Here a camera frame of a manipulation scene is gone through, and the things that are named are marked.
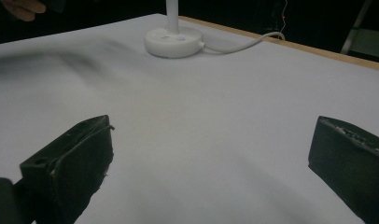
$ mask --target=white lamp base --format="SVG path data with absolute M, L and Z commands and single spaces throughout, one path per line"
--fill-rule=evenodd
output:
M 146 34 L 146 50 L 163 58 L 185 58 L 196 54 L 202 47 L 202 33 L 189 27 L 179 27 L 179 34 L 164 28 Z

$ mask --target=lamp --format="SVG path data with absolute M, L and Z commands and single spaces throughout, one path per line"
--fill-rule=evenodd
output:
M 202 47 L 202 33 L 178 25 L 178 0 L 166 0 L 167 26 L 146 34 L 147 51 L 163 58 L 184 58 L 197 53 Z

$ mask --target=white table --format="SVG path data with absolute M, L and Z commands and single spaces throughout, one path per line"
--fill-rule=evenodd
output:
M 318 116 L 379 136 L 379 71 L 262 42 L 150 56 L 163 15 L 0 45 L 0 176 L 107 114 L 115 157 L 77 223 L 362 223 L 308 167 Z M 249 40 L 182 21 L 205 42 Z

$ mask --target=wooden table edge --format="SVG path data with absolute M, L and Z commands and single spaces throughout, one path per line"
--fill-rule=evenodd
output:
M 180 20 L 190 21 L 193 23 L 212 27 L 212 28 L 219 29 L 222 31 L 231 32 L 231 33 L 238 34 L 238 35 L 245 35 L 245 36 L 249 36 L 249 37 L 253 37 L 253 38 L 260 37 L 260 35 L 250 33 L 248 31 L 243 31 L 243 30 L 231 28 L 228 26 L 215 24 L 215 23 L 208 22 L 208 21 L 200 21 L 200 20 L 193 19 L 190 17 L 180 16 Z M 368 68 L 372 68 L 375 70 L 379 70 L 379 63 L 376 63 L 376 62 L 372 62 L 372 61 L 368 61 L 368 60 L 364 60 L 364 59 L 360 59 L 360 58 L 356 58 L 356 57 L 352 57 L 352 56 L 348 56 L 348 55 L 344 55 L 344 54 L 340 54 L 340 53 L 331 52 L 331 51 L 324 50 L 324 49 L 316 49 L 316 48 L 312 48 L 312 47 L 308 47 L 305 45 L 301 45 L 301 44 L 297 44 L 297 43 L 293 43 L 293 42 L 289 42 L 289 41 L 284 41 L 284 40 L 280 40 L 280 39 L 266 38 L 266 40 L 269 42 L 278 44 L 278 45 L 286 46 L 286 47 L 293 48 L 293 49 L 299 49 L 299 50 L 310 52 L 310 53 L 320 55 L 323 57 L 331 58 L 331 59 L 334 59 L 337 61 L 341 61 L 341 62 L 345 62 L 345 63 L 353 63 L 353 64 L 360 65 L 363 67 L 368 67 Z

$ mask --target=human hand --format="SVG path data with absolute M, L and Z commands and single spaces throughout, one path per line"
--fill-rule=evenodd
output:
M 37 0 L 0 0 L 8 12 L 22 21 L 33 21 L 36 13 L 44 13 L 46 6 Z

